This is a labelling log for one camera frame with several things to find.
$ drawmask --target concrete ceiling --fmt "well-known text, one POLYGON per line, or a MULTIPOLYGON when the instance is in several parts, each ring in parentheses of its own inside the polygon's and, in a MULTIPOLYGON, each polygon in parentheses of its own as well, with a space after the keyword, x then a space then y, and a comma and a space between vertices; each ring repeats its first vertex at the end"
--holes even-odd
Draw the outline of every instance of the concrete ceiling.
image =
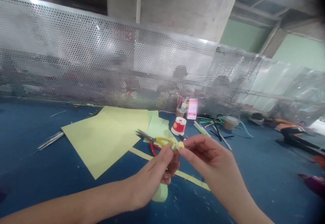
POLYGON ((317 0, 236 0, 231 19, 258 27, 274 27, 324 40, 317 0))

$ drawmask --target scissors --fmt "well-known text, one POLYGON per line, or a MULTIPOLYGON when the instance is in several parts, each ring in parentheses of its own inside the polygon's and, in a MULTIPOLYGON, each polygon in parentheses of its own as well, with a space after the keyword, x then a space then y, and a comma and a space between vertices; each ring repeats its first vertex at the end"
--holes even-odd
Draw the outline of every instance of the scissors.
POLYGON ((166 144, 164 142, 162 142, 162 140, 166 140, 172 144, 174 144, 174 142, 171 140, 171 139, 168 139, 168 138, 164 138, 164 137, 157 137, 157 138, 152 138, 150 137, 148 134, 146 134, 145 132, 141 131, 140 129, 138 129, 138 131, 136 131, 138 134, 142 135, 143 137, 145 137, 147 140, 150 141, 150 147, 151 147, 151 151, 152 151, 152 154, 154 156, 157 156, 156 152, 154 151, 153 148, 156 148, 158 150, 161 150, 162 148, 155 145, 154 142, 158 142, 160 143, 161 145, 165 146, 166 144))

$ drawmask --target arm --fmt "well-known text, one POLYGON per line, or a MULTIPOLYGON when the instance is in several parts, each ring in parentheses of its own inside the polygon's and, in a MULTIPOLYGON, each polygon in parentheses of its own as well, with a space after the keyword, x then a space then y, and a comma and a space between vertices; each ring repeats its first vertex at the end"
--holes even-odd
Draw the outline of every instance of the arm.
POLYGON ((0 224, 97 223, 142 208, 156 193, 159 183, 170 184, 179 168, 179 154, 174 154, 171 146, 166 145, 137 174, 125 180, 31 206, 0 219, 0 224))
POLYGON ((202 175, 216 198, 239 224, 273 222, 249 194, 232 153, 205 135, 184 142, 179 153, 202 175))

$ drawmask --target paper scrap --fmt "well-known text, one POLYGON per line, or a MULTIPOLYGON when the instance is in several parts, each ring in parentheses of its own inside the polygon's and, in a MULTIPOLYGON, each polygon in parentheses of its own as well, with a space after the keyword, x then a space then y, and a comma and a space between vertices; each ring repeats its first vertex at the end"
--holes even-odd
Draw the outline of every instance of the paper scrap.
POLYGON ((94 179, 109 169, 139 140, 133 130, 127 129, 107 113, 99 113, 69 124, 62 127, 62 130, 94 179))
MULTIPOLYGON (((144 159, 146 159, 146 160, 151 160, 153 158, 152 156, 150 156, 150 155, 148 155, 146 153, 143 153, 142 151, 140 151, 140 150, 138 150, 138 149, 136 149, 134 147, 130 148, 129 151, 136 154, 136 155, 138 155, 138 156, 140 156, 140 157, 142 157, 142 158, 144 158, 144 159)), ((188 174, 186 174, 184 172, 181 172, 181 171, 178 171, 178 170, 175 172, 175 175, 180 176, 180 177, 182 177, 184 179, 187 178, 188 181, 190 181, 190 182, 192 182, 192 183, 194 183, 194 184, 196 184, 196 185, 198 185, 198 186, 200 186, 200 187, 202 187, 202 188, 204 188, 206 190, 211 191, 209 186, 206 183, 196 179, 195 177, 192 177, 191 175, 188 175, 188 174)))

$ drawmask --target green wall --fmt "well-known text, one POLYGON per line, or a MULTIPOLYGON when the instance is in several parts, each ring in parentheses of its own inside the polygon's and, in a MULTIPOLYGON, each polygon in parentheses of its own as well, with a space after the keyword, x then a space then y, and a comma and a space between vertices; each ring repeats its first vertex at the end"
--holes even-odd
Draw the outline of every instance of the green wall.
POLYGON ((273 59, 325 71, 325 45, 318 41, 288 34, 273 59))
POLYGON ((258 28, 229 19, 220 44, 258 53, 269 33, 270 29, 258 28))

